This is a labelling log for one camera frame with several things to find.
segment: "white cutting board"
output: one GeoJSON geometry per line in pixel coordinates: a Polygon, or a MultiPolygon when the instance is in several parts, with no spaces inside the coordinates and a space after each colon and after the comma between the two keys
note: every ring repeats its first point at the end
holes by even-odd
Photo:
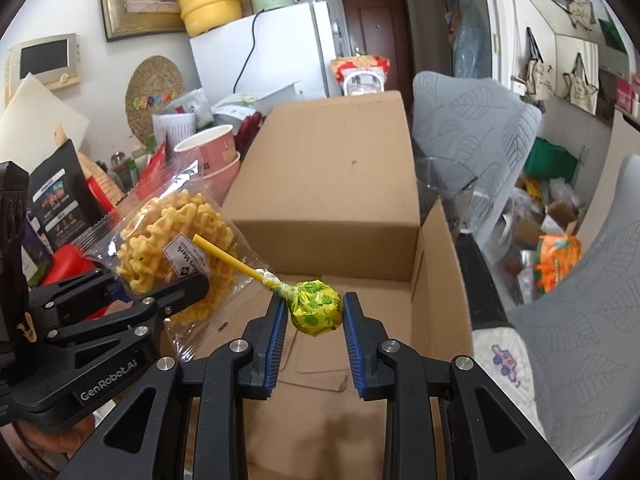
{"type": "Polygon", "coordinates": [[[66,136],[79,150],[89,119],[64,104],[29,74],[0,118],[0,162],[11,160],[33,172],[56,151],[53,132],[58,124],[62,124],[66,136]]]}

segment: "black snack bag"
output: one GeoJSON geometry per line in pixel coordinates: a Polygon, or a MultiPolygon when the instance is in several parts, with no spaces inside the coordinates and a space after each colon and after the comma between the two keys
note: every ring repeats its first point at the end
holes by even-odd
{"type": "Polygon", "coordinates": [[[27,199],[53,251],[75,240],[104,215],[70,139],[30,174],[27,199]]]}

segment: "metal screw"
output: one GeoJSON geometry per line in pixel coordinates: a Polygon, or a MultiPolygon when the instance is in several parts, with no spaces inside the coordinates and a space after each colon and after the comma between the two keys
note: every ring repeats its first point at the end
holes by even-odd
{"type": "Polygon", "coordinates": [[[387,339],[382,342],[382,349],[389,354],[395,354],[400,349],[400,343],[395,339],[387,339]]]}
{"type": "Polygon", "coordinates": [[[461,370],[471,370],[474,367],[474,362],[471,357],[461,355],[456,359],[456,366],[461,370]]]}
{"type": "Polygon", "coordinates": [[[244,352],[247,348],[249,348],[249,343],[244,339],[236,339],[229,344],[229,348],[231,348],[232,352],[244,352]]]}
{"type": "Polygon", "coordinates": [[[162,370],[163,372],[167,370],[171,370],[171,368],[175,366],[175,359],[173,357],[163,357],[158,360],[158,362],[156,363],[156,366],[158,367],[159,370],[162,370]]]}

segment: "lollipop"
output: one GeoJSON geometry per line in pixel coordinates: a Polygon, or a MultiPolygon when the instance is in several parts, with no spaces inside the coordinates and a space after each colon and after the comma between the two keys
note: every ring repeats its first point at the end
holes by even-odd
{"type": "Polygon", "coordinates": [[[198,235],[193,243],[284,298],[293,325],[303,334],[320,335],[342,323],[342,297],[326,283],[314,280],[289,285],[267,270],[252,269],[198,235]]]}

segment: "paper cup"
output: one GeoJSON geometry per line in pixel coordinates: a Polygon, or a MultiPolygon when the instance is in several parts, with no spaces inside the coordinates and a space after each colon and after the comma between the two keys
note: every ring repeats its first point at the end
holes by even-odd
{"type": "Polygon", "coordinates": [[[226,168],[218,170],[204,177],[204,185],[217,204],[222,205],[231,186],[240,172],[240,153],[236,152],[236,159],[226,168]]]}
{"type": "Polygon", "coordinates": [[[199,149],[202,157],[202,175],[209,176],[226,169],[236,158],[236,140],[233,126],[224,124],[204,130],[184,140],[174,148],[175,153],[199,149]]]}
{"type": "Polygon", "coordinates": [[[151,120],[158,146],[166,139],[168,150],[196,133],[196,114],[152,115],[151,120]]]}

